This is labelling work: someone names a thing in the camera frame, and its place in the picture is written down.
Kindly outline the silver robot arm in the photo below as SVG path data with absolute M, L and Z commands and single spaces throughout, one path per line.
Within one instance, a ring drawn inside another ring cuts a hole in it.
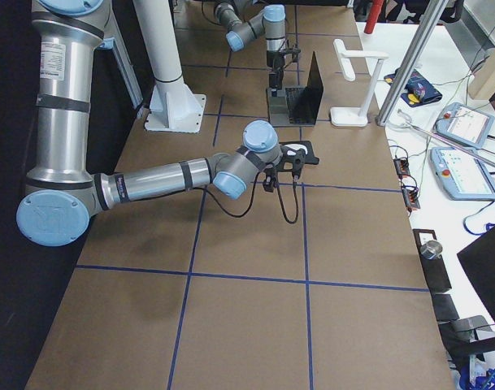
M 200 190 L 232 199 L 253 193 L 260 174 L 268 192 L 287 172 L 297 182 L 306 164 L 317 163 L 303 141 L 281 142 L 265 120 L 249 123 L 231 153 L 184 160 L 156 132 L 199 132 L 206 96 L 185 83 L 170 6 L 137 1 L 134 9 L 154 75 L 148 106 L 109 1 L 35 1 L 32 23 L 41 37 L 37 95 L 37 160 L 25 177 L 15 218 L 28 240 L 69 245 L 90 219 L 115 206 Z M 110 175 L 86 167 L 93 55 L 110 48 L 122 73 L 137 119 L 117 170 Z
M 286 13 L 284 5 L 266 5 L 257 15 L 247 21 L 240 16 L 254 1 L 215 1 L 216 22 L 226 28 L 226 40 L 233 52 L 243 50 L 260 37 L 267 44 L 266 62 L 271 69 L 268 88 L 273 97 L 283 90 L 284 70 L 288 66 L 286 57 L 296 63 L 301 50 L 297 44 L 290 45 L 286 33 Z

